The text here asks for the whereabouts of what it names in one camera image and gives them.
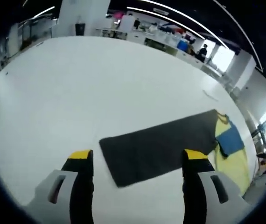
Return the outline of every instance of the white tabletop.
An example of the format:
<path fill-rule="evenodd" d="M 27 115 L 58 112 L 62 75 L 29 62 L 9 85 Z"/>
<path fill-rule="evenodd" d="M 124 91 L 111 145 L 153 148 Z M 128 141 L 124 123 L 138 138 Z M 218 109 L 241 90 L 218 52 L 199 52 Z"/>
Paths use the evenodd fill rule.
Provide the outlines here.
<path fill-rule="evenodd" d="M 237 126 L 253 174 L 255 149 L 245 120 L 204 72 L 128 41 L 50 39 L 0 73 L 0 177 L 25 205 L 71 153 L 92 149 L 95 223 L 179 224 L 182 171 L 118 189 L 98 142 L 210 109 L 227 113 Z"/>

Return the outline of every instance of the white table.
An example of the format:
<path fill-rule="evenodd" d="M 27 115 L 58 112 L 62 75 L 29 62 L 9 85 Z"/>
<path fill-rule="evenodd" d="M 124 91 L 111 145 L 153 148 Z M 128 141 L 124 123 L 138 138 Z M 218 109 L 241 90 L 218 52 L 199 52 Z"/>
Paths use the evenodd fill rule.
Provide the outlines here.
<path fill-rule="evenodd" d="M 204 72 L 128 41 L 50 39 L 0 73 L 0 177 L 25 205 L 71 153 L 92 149 L 95 223 L 179 224 L 182 171 L 117 189 L 98 141 L 214 108 L 237 126 L 253 173 L 255 149 L 244 118 L 223 87 Z"/>

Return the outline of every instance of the ceiling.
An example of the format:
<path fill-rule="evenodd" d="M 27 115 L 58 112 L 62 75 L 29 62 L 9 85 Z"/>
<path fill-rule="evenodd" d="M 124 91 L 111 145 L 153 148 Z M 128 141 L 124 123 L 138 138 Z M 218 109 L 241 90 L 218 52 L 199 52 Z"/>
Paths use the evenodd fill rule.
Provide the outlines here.
<path fill-rule="evenodd" d="M 245 35 L 233 19 L 218 4 L 216 4 L 216 0 L 155 1 L 189 15 L 210 29 L 218 37 L 236 43 L 242 49 L 253 55 L 257 65 L 259 64 L 252 46 Z M 263 75 L 266 78 L 266 2 L 262 2 L 261 0 L 244 0 L 242 1 L 242 4 L 240 4 L 239 1 L 217 1 L 223 5 L 227 11 L 229 11 L 249 37 L 261 61 Z M 28 0 L 24 6 L 23 15 L 20 17 L 20 20 L 33 17 L 51 6 L 55 6 L 53 13 L 58 16 L 61 2 L 62 0 Z M 163 11 L 169 12 L 169 18 L 192 28 L 196 32 L 203 34 L 207 33 L 206 30 L 178 13 L 139 0 L 111 0 L 109 9 L 126 11 L 127 6 L 141 8 L 148 11 L 153 11 L 154 7 L 162 9 Z M 206 37 L 218 42 L 215 38 Z"/>

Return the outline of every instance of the desk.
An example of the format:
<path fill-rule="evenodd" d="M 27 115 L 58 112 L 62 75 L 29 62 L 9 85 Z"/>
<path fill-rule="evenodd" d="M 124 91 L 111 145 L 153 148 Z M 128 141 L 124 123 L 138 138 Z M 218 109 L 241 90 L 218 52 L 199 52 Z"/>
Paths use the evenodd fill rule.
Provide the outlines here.
<path fill-rule="evenodd" d="M 236 125 L 252 174 L 255 148 L 244 118 L 201 70 L 128 41 L 49 39 L 0 72 L 0 178 L 25 205 L 71 153 L 92 149 L 95 223 L 181 224 L 181 170 L 118 189 L 98 142 L 211 109 Z"/>

